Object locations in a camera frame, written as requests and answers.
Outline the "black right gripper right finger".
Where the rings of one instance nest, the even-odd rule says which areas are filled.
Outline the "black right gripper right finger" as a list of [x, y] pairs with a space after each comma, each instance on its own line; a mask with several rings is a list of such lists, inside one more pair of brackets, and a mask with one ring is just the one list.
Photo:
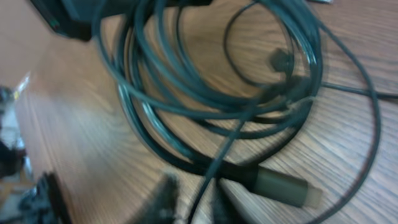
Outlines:
[[247, 224], [228, 197], [219, 180], [215, 182], [211, 210], [214, 224]]

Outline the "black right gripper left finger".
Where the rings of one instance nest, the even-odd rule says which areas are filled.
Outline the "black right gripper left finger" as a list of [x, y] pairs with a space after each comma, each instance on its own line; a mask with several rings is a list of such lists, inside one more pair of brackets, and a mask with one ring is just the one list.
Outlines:
[[180, 191], [178, 177], [166, 172], [146, 202], [130, 218], [128, 224], [173, 224]]

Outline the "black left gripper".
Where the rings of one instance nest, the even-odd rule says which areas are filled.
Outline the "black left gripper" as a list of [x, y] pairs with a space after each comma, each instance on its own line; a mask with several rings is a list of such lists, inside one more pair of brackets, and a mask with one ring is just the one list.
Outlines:
[[30, 0], [48, 26], [58, 35], [88, 42], [93, 37], [92, 22], [101, 17], [126, 14], [131, 0]]

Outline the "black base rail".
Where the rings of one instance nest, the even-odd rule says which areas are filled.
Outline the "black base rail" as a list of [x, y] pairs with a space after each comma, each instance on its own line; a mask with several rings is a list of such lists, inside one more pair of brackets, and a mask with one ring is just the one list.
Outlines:
[[18, 204], [22, 222], [28, 224], [72, 224], [57, 176], [43, 173]]

